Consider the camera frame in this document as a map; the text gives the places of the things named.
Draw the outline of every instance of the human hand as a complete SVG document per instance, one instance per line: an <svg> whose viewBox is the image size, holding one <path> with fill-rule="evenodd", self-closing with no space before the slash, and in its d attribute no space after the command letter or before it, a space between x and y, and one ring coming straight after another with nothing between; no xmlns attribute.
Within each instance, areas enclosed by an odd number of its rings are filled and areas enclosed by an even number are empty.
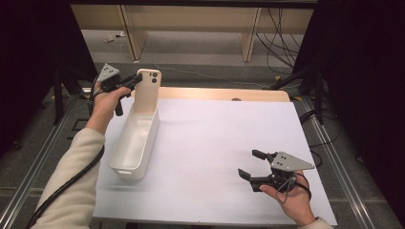
<svg viewBox="0 0 405 229"><path fill-rule="evenodd" d="M96 83L95 88L100 88L101 85ZM95 97L95 105L92 116L86 124L86 128L91 128L105 134L110 120L114 116L119 98L130 93L131 90L125 87L118 88L110 93L101 93Z"/></svg>
<svg viewBox="0 0 405 229"><path fill-rule="evenodd" d="M302 176L304 175L303 171L296 171L295 173L301 174ZM296 181L309 188L307 180L302 176L298 175ZM310 209L309 193L303 188L295 186L288 192L287 197L285 193L277 193L277 190L268 185L260 186L260 190L272 198L275 198L280 203L284 213L294 220L298 226L305 226L316 221Z"/></svg>

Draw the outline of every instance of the metal frame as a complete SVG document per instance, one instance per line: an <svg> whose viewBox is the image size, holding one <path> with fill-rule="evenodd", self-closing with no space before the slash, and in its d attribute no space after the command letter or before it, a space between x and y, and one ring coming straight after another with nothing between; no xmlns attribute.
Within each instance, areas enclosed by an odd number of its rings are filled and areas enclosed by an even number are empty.
<svg viewBox="0 0 405 229"><path fill-rule="evenodd" d="M314 107L307 96L304 96L304 102L307 112L314 110ZM337 179L340 182L340 186L343 189L343 192L348 199L349 204L351 205L354 215L357 218L358 223L360 224L361 228L368 229L368 228L377 228L370 216L369 210L367 209L366 205L364 204L363 200L361 199L360 195L358 194L352 180L343 165L342 160L339 157L339 154L333 147L333 143L330 142L330 137L328 132L326 131L325 127L321 125L318 119L313 115L311 119L312 126L317 133L319 139L324 144L325 153L330 160L330 164L335 172Z"/></svg>

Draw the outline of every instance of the white sleeve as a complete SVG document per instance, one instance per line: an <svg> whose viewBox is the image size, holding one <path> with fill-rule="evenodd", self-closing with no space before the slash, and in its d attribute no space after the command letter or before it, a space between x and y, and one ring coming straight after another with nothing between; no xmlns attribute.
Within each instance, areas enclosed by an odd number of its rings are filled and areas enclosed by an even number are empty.
<svg viewBox="0 0 405 229"><path fill-rule="evenodd" d="M59 160L37 208L60 186L85 168L101 150L105 136L85 128L75 135L71 148ZM96 205L99 163L69 187L44 212L33 228L89 228Z"/></svg>
<svg viewBox="0 0 405 229"><path fill-rule="evenodd" d="M324 219L317 218L313 223L298 227L298 229L332 229L332 227Z"/></svg>

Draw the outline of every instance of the floor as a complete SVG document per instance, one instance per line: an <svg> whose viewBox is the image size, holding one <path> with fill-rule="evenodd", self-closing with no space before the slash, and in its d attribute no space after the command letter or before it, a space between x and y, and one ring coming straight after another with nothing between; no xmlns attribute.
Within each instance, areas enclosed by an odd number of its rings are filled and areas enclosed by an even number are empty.
<svg viewBox="0 0 405 229"><path fill-rule="evenodd" d="M108 35L115 36L119 33L120 31L83 31L83 36L96 65L100 68L103 63L109 63L123 69L124 73L130 73L138 66L151 66L160 69L164 75L169 75L170 80L164 82L166 86L197 85L199 87L262 89L276 83L276 76L284 78L291 71L291 68L283 61L274 56L267 56L267 49L258 38L255 40L251 60L244 62L238 34L235 33L150 32L140 60L134 62L130 57L124 37L116 37L110 43L104 42ZM285 42L291 50L298 52L298 45L303 36L294 35L293 38L295 41L291 36L286 36ZM276 44L282 45L280 39ZM275 51L284 60L287 60L286 52L281 49ZM288 58L293 65L292 57L288 56ZM283 90L288 92L293 99L297 114L303 115L308 111L308 106L305 101L301 100L302 97L295 97L299 95L298 84L299 81L294 81L285 86ZM0 158L0 206L2 210L11 200L31 167L37 152L42 150L42 144L46 141L48 133L53 129L53 122L50 121L54 116L53 92L50 92L44 99L44 105L43 109L38 110L32 119L32 125L24 133L21 139L22 149L11 149L8 154ZM303 130L310 148L314 151L314 160L319 165L317 169L338 222L336 228L363 228L363 224L359 223L353 212L350 198L346 195L341 180L335 173L326 146L332 147L337 152L355 192L360 196L370 214L374 228L402 228L373 179L356 157L356 151L328 100L324 101L324 108L327 110L323 112L325 120L323 127L330 136L331 143L321 143L319 134L315 131L316 120L313 118L303 123ZM49 175L63 152L69 147L69 140L75 135L75 131L71 130L72 127L85 113L86 103L84 100L79 100L72 107L72 112L70 112L65 126L62 127L65 131L58 136L52 153L46 158L44 167L34 181L33 188L18 209L19 214L12 228L23 228L26 225ZM90 227L123 229L125 224L125 222L94 219ZM139 227L189 228L186 225L150 223L141 224Z"/></svg>

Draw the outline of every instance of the white table surface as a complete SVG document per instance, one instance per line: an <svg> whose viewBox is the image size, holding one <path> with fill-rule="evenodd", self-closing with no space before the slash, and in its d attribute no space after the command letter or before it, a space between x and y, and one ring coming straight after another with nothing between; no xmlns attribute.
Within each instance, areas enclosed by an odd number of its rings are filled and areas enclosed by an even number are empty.
<svg viewBox="0 0 405 229"><path fill-rule="evenodd" d="M108 158L133 98L122 99L124 115L107 130L100 162L95 218L125 221L269 226L294 224L279 204L254 193L238 175L271 173L267 161L251 154L284 151L314 163L290 102L160 99L160 126L146 176L117 177ZM305 171L315 216L336 225L316 169Z"/></svg>

